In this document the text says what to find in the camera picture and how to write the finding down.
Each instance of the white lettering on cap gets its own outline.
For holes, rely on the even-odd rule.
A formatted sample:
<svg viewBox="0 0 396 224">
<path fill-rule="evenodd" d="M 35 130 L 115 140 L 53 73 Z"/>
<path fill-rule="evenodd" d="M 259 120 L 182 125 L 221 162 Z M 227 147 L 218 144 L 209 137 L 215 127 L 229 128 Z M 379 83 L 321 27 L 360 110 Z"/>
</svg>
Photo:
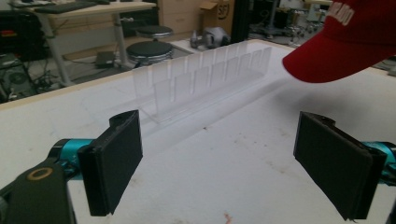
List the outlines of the white lettering on cap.
<svg viewBox="0 0 396 224">
<path fill-rule="evenodd" d="M 354 14 L 355 10 L 353 10 L 349 5 L 334 2 L 329 8 L 327 16 L 331 16 L 341 22 L 344 26 L 347 26 Z"/>
</svg>

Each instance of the red cap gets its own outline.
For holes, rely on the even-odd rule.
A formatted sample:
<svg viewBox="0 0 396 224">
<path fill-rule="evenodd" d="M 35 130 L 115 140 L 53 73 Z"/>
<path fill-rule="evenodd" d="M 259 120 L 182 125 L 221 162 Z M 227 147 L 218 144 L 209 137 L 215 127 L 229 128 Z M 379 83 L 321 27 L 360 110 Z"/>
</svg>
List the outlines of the red cap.
<svg viewBox="0 0 396 224">
<path fill-rule="evenodd" d="M 396 54 L 396 0 L 334 0 L 323 30 L 283 59 L 294 77 L 330 82 Z"/>
</svg>

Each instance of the cardboard box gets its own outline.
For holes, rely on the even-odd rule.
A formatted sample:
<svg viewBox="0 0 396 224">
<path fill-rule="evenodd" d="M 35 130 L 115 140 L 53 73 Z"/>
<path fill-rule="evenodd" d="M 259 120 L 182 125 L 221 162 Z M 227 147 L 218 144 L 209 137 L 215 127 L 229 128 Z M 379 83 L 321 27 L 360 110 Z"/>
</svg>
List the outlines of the cardboard box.
<svg viewBox="0 0 396 224">
<path fill-rule="evenodd" d="M 221 27 L 231 35 L 233 29 L 234 0 L 208 0 L 200 5 L 204 12 L 203 30 L 206 27 Z"/>
</svg>

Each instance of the stool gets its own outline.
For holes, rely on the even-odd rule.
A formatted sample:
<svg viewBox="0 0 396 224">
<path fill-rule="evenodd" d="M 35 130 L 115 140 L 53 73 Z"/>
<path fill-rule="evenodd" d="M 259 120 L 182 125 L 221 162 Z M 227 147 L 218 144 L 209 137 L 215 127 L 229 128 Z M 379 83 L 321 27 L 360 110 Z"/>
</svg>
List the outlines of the stool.
<svg viewBox="0 0 396 224">
<path fill-rule="evenodd" d="M 143 41 L 132 44 L 126 49 L 128 58 L 137 62 L 134 68 L 140 65 L 150 65 L 172 59 L 173 48 L 169 43 L 158 41 L 158 38 L 173 34 L 173 30 L 166 26 L 145 26 L 136 30 L 136 35 L 152 38 L 152 41 Z"/>
</svg>

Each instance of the transparent acrylic rack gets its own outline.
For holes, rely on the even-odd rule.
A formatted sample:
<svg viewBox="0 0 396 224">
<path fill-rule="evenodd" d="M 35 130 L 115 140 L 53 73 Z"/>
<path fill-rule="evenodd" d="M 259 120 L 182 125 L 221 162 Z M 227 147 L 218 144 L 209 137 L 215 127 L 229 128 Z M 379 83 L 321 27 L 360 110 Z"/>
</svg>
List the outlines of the transparent acrylic rack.
<svg viewBox="0 0 396 224">
<path fill-rule="evenodd" d="M 139 109 L 157 123 L 184 117 L 263 79 L 270 54 L 241 42 L 135 69 Z"/>
</svg>

